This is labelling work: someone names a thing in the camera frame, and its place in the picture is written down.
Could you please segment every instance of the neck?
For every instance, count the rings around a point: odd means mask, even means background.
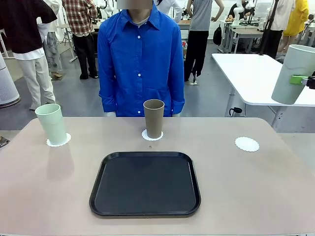
[[[130,9],[128,10],[128,12],[132,21],[135,23],[139,23],[149,17],[151,10],[150,9]]]

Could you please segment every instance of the plaid shirt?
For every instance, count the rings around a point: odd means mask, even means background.
[[[71,31],[75,35],[85,35],[94,31],[91,18],[97,18],[97,8],[93,0],[63,0]]]

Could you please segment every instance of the blue button-up shirt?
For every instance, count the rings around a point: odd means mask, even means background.
[[[164,116],[184,106],[181,32],[168,16],[153,9],[138,27],[127,10],[106,20],[98,32],[99,96],[104,112],[119,117],[144,116],[143,103],[160,99]]]

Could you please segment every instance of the black tray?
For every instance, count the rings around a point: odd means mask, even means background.
[[[200,206],[192,160],[180,152],[115,152],[100,166],[90,207],[101,216],[187,217]]]

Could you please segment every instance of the blue shirt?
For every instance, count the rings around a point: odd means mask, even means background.
[[[184,63],[181,32],[168,16],[153,9],[138,27],[123,10],[98,32],[99,96],[104,112],[143,117],[143,103],[159,99],[164,116],[182,111]]]

